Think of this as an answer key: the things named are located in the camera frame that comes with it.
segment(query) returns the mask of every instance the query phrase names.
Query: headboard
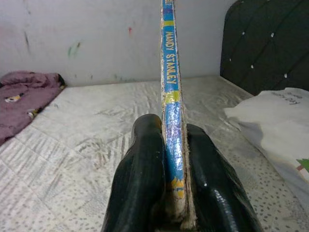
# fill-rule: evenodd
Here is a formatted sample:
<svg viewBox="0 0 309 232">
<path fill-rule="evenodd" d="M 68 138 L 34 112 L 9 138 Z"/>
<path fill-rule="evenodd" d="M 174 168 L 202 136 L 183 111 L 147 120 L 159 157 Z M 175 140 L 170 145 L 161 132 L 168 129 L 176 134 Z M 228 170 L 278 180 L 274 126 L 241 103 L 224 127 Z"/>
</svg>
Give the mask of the headboard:
<svg viewBox="0 0 309 232">
<path fill-rule="evenodd" d="M 309 0 L 238 0 L 228 10 L 221 76 L 249 93 L 309 90 Z"/>
</svg>

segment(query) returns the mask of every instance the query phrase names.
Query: shiny black rubber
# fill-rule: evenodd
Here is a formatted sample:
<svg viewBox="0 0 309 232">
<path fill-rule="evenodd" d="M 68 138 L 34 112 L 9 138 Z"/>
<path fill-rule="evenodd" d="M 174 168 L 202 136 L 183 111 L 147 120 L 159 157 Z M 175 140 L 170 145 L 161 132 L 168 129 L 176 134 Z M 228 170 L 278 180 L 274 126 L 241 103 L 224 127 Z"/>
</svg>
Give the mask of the shiny black rubber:
<svg viewBox="0 0 309 232">
<path fill-rule="evenodd" d="M 203 129 L 188 124 L 191 184 L 201 232 L 262 232 L 234 168 Z"/>
<path fill-rule="evenodd" d="M 115 172 L 101 232 L 154 230 L 152 218 L 165 191 L 160 118 L 151 114 L 138 118 L 132 141 Z"/>
</svg>

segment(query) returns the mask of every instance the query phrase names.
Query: white wall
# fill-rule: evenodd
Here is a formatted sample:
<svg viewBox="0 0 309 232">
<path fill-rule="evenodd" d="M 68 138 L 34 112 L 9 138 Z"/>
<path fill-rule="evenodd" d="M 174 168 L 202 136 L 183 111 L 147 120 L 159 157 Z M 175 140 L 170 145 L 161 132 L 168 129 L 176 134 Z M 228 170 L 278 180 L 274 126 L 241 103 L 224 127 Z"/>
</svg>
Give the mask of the white wall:
<svg viewBox="0 0 309 232">
<path fill-rule="evenodd" d="M 182 77 L 219 74 L 234 1 L 176 0 Z M 57 72 L 71 86 L 159 80 L 159 24 L 160 0 L 0 0 L 0 75 Z"/>
</svg>

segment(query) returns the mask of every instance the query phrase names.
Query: mattress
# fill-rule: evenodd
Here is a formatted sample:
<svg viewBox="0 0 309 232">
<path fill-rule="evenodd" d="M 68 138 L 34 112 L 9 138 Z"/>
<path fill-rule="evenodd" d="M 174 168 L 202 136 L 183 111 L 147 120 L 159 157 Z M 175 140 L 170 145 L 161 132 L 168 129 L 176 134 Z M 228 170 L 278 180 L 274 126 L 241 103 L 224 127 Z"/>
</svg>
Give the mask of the mattress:
<svg viewBox="0 0 309 232">
<path fill-rule="evenodd" d="M 298 199 L 223 108 L 251 95 L 218 76 L 183 80 L 188 123 L 235 168 L 264 230 L 309 231 Z M 135 119 L 161 115 L 160 83 L 66 88 L 0 147 L 0 231 L 99 232 Z"/>
</svg>

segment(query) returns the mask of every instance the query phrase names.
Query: purple fabric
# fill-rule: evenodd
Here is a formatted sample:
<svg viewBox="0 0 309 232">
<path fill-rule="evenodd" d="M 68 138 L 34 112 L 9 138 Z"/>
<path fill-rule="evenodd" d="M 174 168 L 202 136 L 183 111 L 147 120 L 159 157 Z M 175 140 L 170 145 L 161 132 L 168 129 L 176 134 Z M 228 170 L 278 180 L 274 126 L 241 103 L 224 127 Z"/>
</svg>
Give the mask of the purple fabric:
<svg viewBox="0 0 309 232">
<path fill-rule="evenodd" d="M 11 72 L 0 79 L 0 145 L 26 127 L 64 88 L 57 73 Z"/>
</svg>

